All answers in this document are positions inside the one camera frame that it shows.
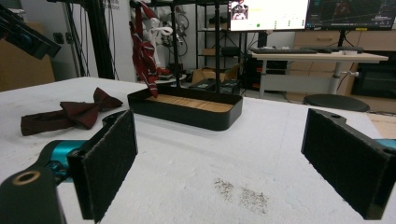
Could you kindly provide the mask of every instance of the white table surface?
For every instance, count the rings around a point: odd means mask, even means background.
[[[78,127],[22,136],[21,117],[59,110],[61,101],[92,102],[96,87],[124,102]],[[35,162],[52,140],[88,140],[101,119],[128,108],[145,85],[80,77],[0,93],[0,182]],[[306,105],[244,98],[224,132],[134,115],[139,153],[102,223],[395,223],[395,190],[380,221],[365,221],[301,153]],[[330,110],[380,138],[363,113]],[[58,187],[68,223],[82,220],[72,183]]]

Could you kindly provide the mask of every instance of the red fabric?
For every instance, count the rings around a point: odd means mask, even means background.
[[[151,11],[144,3],[140,3],[140,7],[143,8],[146,15],[151,19],[156,17],[154,12]],[[157,65],[154,59],[155,48],[149,41],[143,40],[143,25],[142,25],[142,13],[140,7],[135,9],[135,23],[129,22],[131,38],[134,41],[133,48],[133,62],[136,73],[140,79],[145,81],[148,86],[151,95],[158,96],[157,84],[155,81],[158,79]]]
[[[94,103],[61,102],[63,110],[26,115],[21,118],[23,136],[66,129],[79,124],[92,128],[103,109],[120,107],[122,101],[109,96],[99,88],[93,94]]]

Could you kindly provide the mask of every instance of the chair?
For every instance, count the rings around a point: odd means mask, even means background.
[[[305,96],[305,105],[315,105],[334,109],[343,109],[358,112],[367,112],[370,106],[358,99],[334,94],[313,94]]]

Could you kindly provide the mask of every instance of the monitor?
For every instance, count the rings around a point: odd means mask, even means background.
[[[309,0],[230,0],[230,31],[305,29]]]
[[[306,28],[311,30],[390,30],[396,0],[311,0]]]

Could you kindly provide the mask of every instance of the white desk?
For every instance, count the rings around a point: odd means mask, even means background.
[[[313,93],[336,94],[343,63],[379,63],[386,61],[388,57],[362,53],[355,55],[343,55],[339,52],[331,54],[256,54],[252,57],[262,60],[262,77],[260,82],[260,98],[264,91],[295,91]],[[280,76],[267,75],[267,61],[300,61],[300,62],[327,62],[335,63],[332,77],[308,77],[308,76]]]
[[[124,105],[100,113],[91,130],[21,135],[22,116],[58,110],[61,101],[92,102],[96,87]],[[0,182],[34,163],[52,140],[90,139],[102,128],[102,118],[128,108],[128,93],[144,88],[80,77],[1,92]],[[308,108],[244,98],[242,115],[224,132],[134,115],[139,154],[102,223],[371,223],[301,153]],[[365,114],[328,110],[380,137]],[[58,193],[68,223],[93,223],[81,219],[73,184],[62,183]],[[395,220],[394,190],[383,219],[375,223]]]

